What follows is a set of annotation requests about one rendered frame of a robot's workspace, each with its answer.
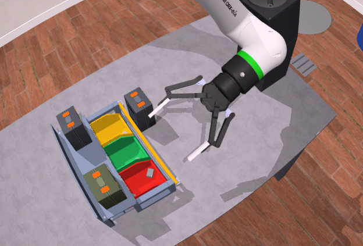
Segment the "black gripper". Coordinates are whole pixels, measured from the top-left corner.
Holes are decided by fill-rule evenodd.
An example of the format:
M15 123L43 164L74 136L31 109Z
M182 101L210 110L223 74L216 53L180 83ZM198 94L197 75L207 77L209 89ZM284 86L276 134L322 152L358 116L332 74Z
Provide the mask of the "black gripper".
M190 85L203 85L201 93L185 93L185 94L172 94L172 90L187 87ZM206 106L207 110L212 112L211 127L209 131L208 141L204 142L198 149L196 149L189 157L191 161L199 153L203 153L211 145L219 148L223 138L226 134L227 128L230 121L235 117L228 106L240 95L240 91L235 83L224 73L219 73L210 83L206 83L202 75L199 75L193 80L185 81L182 83L174 84L165 87L166 97L158 104L158 107L151 112L148 116L151 118L157 113L164 105L166 105L170 99L175 98L200 98L203 105ZM225 120L222 124L221 130L218 134L216 141L215 131L218 120L219 112L225 111Z

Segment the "red open bin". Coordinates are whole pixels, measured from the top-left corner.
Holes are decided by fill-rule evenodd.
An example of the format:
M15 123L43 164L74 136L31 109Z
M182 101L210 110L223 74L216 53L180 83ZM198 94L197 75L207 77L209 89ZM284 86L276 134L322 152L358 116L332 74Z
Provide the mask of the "red open bin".
M153 178L147 177L148 168L154 169ZM134 198L138 198L167 180L152 160L137 162L119 173Z

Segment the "yellow long thin bar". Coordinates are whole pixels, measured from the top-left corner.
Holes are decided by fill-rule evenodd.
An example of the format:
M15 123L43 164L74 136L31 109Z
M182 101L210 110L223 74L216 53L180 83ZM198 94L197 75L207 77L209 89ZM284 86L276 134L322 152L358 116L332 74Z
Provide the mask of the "yellow long thin bar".
M141 139L144 141L145 145L148 147L148 149L151 151L151 153L153 154L153 156L156 158L156 160L159 162L159 164L163 167L163 169L165 170L165 172L168 174L168 176L175 182L175 184L177 184L177 180L173 177L173 175L171 174L171 172L168 170L168 168L164 165L164 163L161 161L161 159L159 158L159 156L155 153L155 151L152 149L152 147L149 145L148 141L144 138L144 136L142 135L142 133L140 132L140 130L137 128L137 126L135 125L135 123L132 121L131 117L129 116L129 114L126 112L126 110L124 109L124 107L122 106L121 103L119 103L119 106L121 108L121 110L123 111L123 113L126 115L126 117L128 118L129 122L131 123L131 125L134 127L134 129L136 130L136 132L138 133L138 135L141 137Z

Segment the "yellow open bin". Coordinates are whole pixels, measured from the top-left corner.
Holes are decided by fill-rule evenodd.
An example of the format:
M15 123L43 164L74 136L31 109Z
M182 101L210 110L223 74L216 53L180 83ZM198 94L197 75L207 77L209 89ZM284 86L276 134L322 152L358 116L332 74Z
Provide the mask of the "yellow open bin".
M106 114L90 123L90 126L102 147L120 137L133 136L133 133L121 117L120 113ZM128 133L122 134L124 131Z

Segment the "grey bin rack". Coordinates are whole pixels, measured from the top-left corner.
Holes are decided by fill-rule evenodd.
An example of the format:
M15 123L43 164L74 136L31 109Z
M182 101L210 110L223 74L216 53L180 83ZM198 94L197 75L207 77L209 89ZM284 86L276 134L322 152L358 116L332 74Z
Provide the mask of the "grey bin rack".
M128 124L127 120L124 118L121 112L121 108L119 107L119 103L122 104L124 107L124 103L120 101L115 101L110 105L104 107L103 109L99 110L98 112L94 113L93 115L89 116L88 118L83 115L81 119L84 127L86 128L92 142L85 147L81 148L78 151L71 146L70 142L67 140L63 131L56 132L55 129L50 124L52 132L55 136L56 142L59 145L59 148L62 152L62 155L79 187L82 194L84 195L87 203L89 204L91 210L93 211L95 217L99 219L101 222L105 223L110 228L115 226L113 220L116 218L128 213L129 211L135 209L138 213L142 210L146 209L147 207L153 205L154 203L160 201L161 199L167 197L171 193L176 191L176 187L181 185L180 180L176 177L177 184L172 179L168 179L158 164L154 161L150 153L147 151L145 146L142 144L140 139L137 137L133 129ZM100 117L106 115L107 113L115 110L115 113L120 113L123 120L128 125L129 129L133 132L133 135L139 141L141 146L144 148L150 159L153 163L157 166L160 170L162 175L164 175L166 182L162 183L161 185L155 187L151 191L145 193L144 195L134 198L130 190L128 189L127 185L124 183L116 169L114 168L112 162L108 158L107 154L105 153L104 149L102 148L101 144L99 143L96 135L94 134L90 123L96 121ZM119 187L124 192L125 196L127 197L126 200L118 203L117 205L105 209L101 204L98 203L94 194L90 190L88 184L86 183L83 175L89 172L90 170L95 169L101 164L105 164L109 171L114 176L116 182L118 183Z

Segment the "green bin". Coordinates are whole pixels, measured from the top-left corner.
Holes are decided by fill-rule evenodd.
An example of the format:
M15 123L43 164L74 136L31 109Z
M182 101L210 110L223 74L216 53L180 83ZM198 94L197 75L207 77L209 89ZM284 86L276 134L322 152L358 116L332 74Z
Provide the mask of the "green bin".
M151 160L135 136L120 137L103 149L118 173L137 162Z

